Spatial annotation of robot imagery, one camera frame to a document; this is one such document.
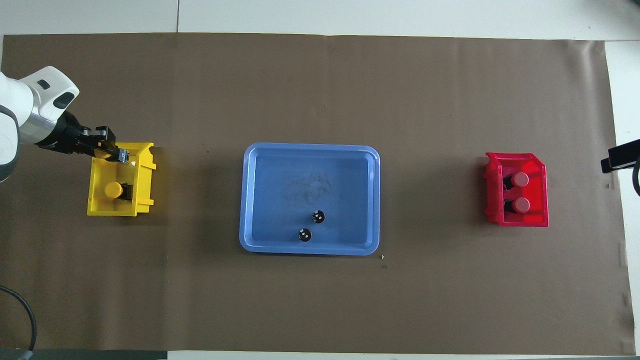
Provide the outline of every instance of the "brown paper sheet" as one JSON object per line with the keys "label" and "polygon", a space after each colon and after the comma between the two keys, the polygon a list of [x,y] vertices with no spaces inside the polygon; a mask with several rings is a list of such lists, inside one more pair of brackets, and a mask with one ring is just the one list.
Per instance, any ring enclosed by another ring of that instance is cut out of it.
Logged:
{"label": "brown paper sheet", "polygon": [[[70,111],[82,124],[155,142],[158,170],[151,213],[87,217],[89,158],[21,148],[0,185],[0,283],[32,304],[39,347],[634,351],[620,193],[599,165],[614,145],[602,42],[4,38],[7,76],[46,65],[80,88]],[[377,149],[378,251],[243,250],[253,142]],[[487,151],[545,162],[549,228],[486,221]],[[0,318],[0,347],[28,340],[12,299]]]}

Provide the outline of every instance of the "yellow plastic container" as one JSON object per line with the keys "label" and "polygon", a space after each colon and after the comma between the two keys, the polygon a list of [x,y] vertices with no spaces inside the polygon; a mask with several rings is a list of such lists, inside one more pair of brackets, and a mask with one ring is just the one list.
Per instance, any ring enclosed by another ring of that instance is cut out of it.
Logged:
{"label": "yellow plastic container", "polygon": [[[154,143],[117,142],[116,145],[129,151],[129,163],[110,163],[92,158],[87,215],[134,217],[138,213],[148,213],[154,204],[151,199],[151,173],[156,164],[149,151]],[[131,200],[115,199],[122,193],[119,183],[133,184]]]}

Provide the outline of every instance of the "black dice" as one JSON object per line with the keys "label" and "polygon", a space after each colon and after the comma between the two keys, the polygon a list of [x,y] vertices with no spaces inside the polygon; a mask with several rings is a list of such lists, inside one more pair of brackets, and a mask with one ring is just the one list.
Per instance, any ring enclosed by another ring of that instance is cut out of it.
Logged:
{"label": "black dice", "polygon": [[316,223],[320,224],[324,221],[324,213],[322,210],[317,210],[313,214],[311,214],[311,219]]}
{"label": "black dice", "polygon": [[311,240],[311,230],[309,229],[302,229],[300,231],[298,231],[298,237],[300,238],[300,240],[302,241],[309,241]]}

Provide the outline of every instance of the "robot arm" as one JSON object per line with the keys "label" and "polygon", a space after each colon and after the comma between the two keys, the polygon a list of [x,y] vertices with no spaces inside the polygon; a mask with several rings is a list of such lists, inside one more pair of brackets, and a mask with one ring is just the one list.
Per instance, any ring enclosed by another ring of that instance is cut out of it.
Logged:
{"label": "robot arm", "polygon": [[19,142],[112,162],[129,161],[129,153],[115,145],[108,127],[91,130],[67,111],[78,93],[75,84],[51,66],[20,80],[0,72],[0,182],[15,168]]}

